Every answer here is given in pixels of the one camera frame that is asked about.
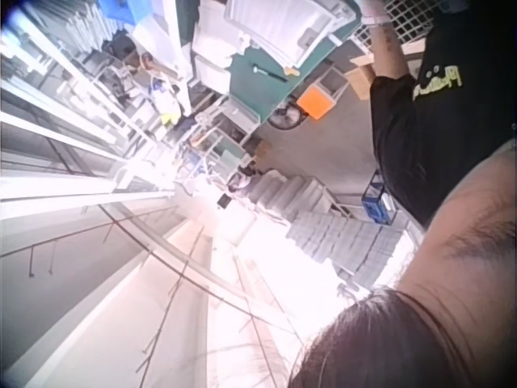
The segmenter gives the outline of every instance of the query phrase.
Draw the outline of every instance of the dark hair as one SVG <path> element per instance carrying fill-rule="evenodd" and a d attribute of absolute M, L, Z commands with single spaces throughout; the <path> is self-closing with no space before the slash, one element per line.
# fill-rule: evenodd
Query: dark hair
<path fill-rule="evenodd" d="M 378 289 L 319 335 L 288 388 L 448 388 L 471 381 L 459 349 L 430 311 L 409 295 Z"/>

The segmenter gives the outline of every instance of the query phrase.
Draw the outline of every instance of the wire mesh panel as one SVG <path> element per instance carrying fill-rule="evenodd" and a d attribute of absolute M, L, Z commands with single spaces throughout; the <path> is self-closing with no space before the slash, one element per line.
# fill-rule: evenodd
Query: wire mesh panel
<path fill-rule="evenodd" d="M 390 0 L 386 2 L 386 10 L 393 21 L 401 43 L 414 42 L 425 36 L 431 30 L 435 9 L 439 7 L 445 11 L 443 3 L 440 0 Z M 372 40 L 368 26 L 361 24 L 350 39 L 365 54 L 371 53 Z"/>

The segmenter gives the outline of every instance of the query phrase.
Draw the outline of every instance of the gray floor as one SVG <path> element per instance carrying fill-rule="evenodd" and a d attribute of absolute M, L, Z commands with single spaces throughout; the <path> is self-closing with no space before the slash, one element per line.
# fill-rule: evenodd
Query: gray floor
<path fill-rule="evenodd" d="M 329 59 L 348 71 L 354 67 L 349 59 L 361 54 L 353 43 L 346 42 Z M 376 168 L 370 104 L 359 100 L 351 87 L 320 120 L 309 117 L 287 132 L 265 124 L 257 134 L 272 145 L 259 168 L 275 168 L 285 175 L 315 176 L 336 196 L 362 195 Z"/>

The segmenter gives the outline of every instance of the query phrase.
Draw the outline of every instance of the blue bin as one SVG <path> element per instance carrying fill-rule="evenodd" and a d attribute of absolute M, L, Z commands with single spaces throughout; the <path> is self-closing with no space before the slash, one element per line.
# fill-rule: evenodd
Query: blue bin
<path fill-rule="evenodd" d="M 149 0 L 99 0 L 99 6 L 107 18 L 132 26 L 153 13 L 153 5 Z"/>
<path fill-rule="evenodd" d="M 391 225 L 391 217 L 388 214 L 382 195 L 385 192 L 384 180 L 379 170 L 375 171 L 372 180 L 361 198 L 363 208 L 367 215 L 376 223 L 381 225 Z"/>

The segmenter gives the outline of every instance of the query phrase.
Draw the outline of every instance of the tattoo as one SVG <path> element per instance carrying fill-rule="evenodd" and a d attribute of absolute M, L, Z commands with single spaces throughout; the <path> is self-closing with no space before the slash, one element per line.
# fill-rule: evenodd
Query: tattoo
<path fill-rule="evenodd" d="M 393 45 L 392 29 L 391 26 L 383 25 L 382 32 L 385 34 L 386 50 L 391 51 Z"/>

